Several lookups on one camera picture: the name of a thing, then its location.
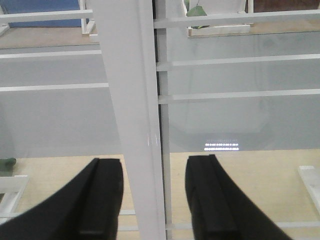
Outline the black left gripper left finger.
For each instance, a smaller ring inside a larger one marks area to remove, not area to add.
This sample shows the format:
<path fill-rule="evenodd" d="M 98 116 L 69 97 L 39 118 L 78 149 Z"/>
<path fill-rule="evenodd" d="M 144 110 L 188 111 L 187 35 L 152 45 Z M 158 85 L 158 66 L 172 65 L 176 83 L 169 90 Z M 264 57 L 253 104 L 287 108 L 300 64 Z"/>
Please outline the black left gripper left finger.
<path fill-rule="evenodd" d="M 52 196 L 0 226 L 2 240 L 115 240 L 123 200 L 119 159 L 95 158 Z"/>

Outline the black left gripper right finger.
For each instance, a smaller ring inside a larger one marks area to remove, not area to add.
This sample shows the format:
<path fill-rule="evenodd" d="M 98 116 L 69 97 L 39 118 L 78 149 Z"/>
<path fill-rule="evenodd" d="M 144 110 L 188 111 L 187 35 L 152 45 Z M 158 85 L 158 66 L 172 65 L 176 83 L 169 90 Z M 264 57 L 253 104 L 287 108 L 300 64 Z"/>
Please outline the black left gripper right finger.
<path fill-rule="evenodd" d="M 231 179 L 214 154 L 189 156 L 185 193 L 196 240 L 288 240 Z"/>

